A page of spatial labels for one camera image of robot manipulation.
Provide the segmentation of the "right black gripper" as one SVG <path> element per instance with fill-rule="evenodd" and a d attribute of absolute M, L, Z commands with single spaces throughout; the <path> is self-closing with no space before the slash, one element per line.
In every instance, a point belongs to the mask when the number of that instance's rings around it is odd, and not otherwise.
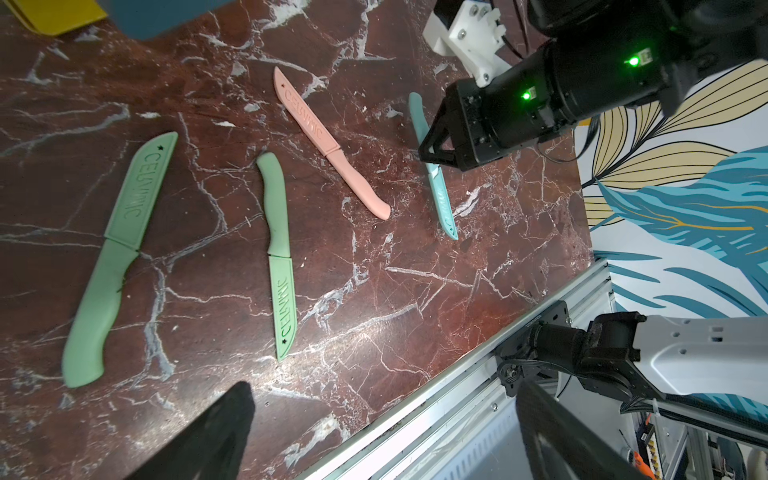
<path fill-rule="evenodd" d="M 420 160 L 465 172 L 574 127 L 557 79 L 555 47 L 544 44 L 485 87 L 471 79 L 448 86 L 420 142 Z"/>

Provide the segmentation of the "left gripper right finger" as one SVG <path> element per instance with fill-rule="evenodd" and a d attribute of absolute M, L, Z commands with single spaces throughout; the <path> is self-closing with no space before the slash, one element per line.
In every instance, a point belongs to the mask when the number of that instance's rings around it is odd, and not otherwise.
<path fill-rule="evenodd" d="M 630 458 L 631 417 L 619 402 L 571 382 L 561 397 L 532 381 L 514 397 L 516 479 L 646 479 Z"/>

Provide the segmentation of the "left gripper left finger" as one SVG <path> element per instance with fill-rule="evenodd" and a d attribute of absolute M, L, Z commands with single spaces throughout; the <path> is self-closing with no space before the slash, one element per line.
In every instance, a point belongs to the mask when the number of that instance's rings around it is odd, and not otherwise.
<path fill-rule="evenodd" d="M 256 406 L 240 381 L 129 475 L 131 479 L 235 479 Z"/>

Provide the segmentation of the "teal knife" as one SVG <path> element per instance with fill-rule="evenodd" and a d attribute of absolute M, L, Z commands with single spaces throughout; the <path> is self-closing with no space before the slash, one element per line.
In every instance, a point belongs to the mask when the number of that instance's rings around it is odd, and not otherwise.
<path fill-rule="evenodd" d="M 422 97 L 411 92 L 408 96 L 408 108 L 416 138 L 421 142 L 428 133 L 429 127 L 423 111 Z M 453 211 L 450 205 L 448 189 L 444 180 L 441 167 L 437 164 L 427 163 L 427 178 L 432 197 L 436 206 L 439 223 L 443 231 L 453 240 L 457 240 L 458 229 L 455 224 Z"/>

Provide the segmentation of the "pink knife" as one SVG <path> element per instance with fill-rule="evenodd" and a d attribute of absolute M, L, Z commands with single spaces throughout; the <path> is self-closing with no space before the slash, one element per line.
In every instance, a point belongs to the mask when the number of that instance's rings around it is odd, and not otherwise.
<path fill-rule="evenodd" d="M 279 67 L 273 70 L 273 84 L 278 99 L 290 116 L 357 198 L 374 216 L 381 220 L 388 220 L 391 216 L 391 207 L 375 193 L 369 182 L 349 163 L 339 143 Z"/>

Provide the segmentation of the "teal drawer cabinet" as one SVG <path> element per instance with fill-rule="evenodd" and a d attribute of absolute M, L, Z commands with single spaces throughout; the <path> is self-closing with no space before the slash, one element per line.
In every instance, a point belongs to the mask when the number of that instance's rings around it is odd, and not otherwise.
<path fill-rule="evenodd" d="M 97 0 L 129 38 L 145 41 L 212 12 L 232 0 Z"/>

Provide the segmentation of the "yellow drawer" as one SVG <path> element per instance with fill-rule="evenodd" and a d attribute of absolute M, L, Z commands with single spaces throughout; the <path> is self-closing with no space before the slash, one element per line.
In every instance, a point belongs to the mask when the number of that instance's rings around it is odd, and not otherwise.
<path fill-rule="evenodd" d="M 3 3 L 25 28 L 51 37 L 108 17 L 94 0 L 3 0 Z"/>

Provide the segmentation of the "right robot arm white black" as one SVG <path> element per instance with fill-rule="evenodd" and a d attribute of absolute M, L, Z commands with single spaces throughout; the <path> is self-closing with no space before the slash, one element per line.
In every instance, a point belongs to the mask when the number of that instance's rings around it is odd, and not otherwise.
<path fill-rule="evenodd" d="M 443 167 L 469 171 L 572 132 L 596 255 L 617 297 L 585 332 L 535 327 L 499 354 L 510 391 L 533 369 L 626 412 L 767 443 L 767 5 L 531 1 L 545 37 L 516 64 L 491 1 L 439 1 L 430 49 L 465 79 L 420 159 L 451 225 Z"/>

